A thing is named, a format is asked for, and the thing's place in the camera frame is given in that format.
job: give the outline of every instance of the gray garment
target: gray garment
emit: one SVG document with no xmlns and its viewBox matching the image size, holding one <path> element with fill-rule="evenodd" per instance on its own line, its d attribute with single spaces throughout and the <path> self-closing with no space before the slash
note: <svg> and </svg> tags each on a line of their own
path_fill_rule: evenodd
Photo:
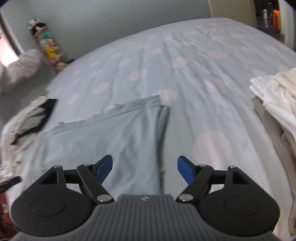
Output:
<svg viewBox="0 0 296 241">
<path fill-rule="evenodd" d="M 120 194 L 159 194 L 157 147 L 168 119 L 168 107 L 158 96 L 131 101 L 87 120 L 60 124 L 43 133 L 28 151 L 34 162 L 24 178 L 25 188 L 53 165 L 75 169 L 96 163 L 106 154 L 113 169 L 103 183 L 117 198 Z M 71 187 L 79 190 L 78 185 Z"/>
</svg>

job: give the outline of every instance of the bed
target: bed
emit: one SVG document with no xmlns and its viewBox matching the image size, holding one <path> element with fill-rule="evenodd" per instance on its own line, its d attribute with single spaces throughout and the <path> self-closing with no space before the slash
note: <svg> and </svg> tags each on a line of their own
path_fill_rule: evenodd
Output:
<svg viewBox="0 0 296 241">
<path fill-rule="evenodd" d="M 295 66 L 287 46 L 227 18 L 164 25 L 100 47 L 59 73 L 47 87 L 59 101 L 44 131 L 159 95 L 171 107 L 161 152 L 163 193 L 175 198 L 187 186 L 177 170 L 180 155 L 215 169 L 236 165 L 277 201 L 275 234 L 291 240 L 290 186 L 253 110 L 249 82 Z M 24 188 L 12 188 L 9 202 Z"/>
</svg>

